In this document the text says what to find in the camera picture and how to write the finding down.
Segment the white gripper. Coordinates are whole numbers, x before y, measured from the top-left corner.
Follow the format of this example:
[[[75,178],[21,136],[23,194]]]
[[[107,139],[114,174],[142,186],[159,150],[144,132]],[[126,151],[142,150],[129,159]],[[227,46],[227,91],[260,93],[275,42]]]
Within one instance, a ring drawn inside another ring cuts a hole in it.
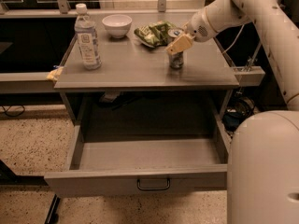
[[[169,55],[175,55],[192,46],[193,38],[196,42],[206,42],[214,38],[218,32],[210,24],[206,12],[198,11],[185,25],[187,34],[179,35],[167,47],[166,52]]]

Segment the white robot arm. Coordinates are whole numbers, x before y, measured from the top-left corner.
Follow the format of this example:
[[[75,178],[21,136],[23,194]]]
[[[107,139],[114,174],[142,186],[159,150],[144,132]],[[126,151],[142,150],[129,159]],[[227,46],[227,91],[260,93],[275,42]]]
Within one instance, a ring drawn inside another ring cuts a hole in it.
[[[278,0],[216,0],[195,13],[166,50],[205,42],[252,22],[268,60],[261,96],[284,109],[260,112],[236,129],[228,156],[227,224],[299,224],[299,29]]]

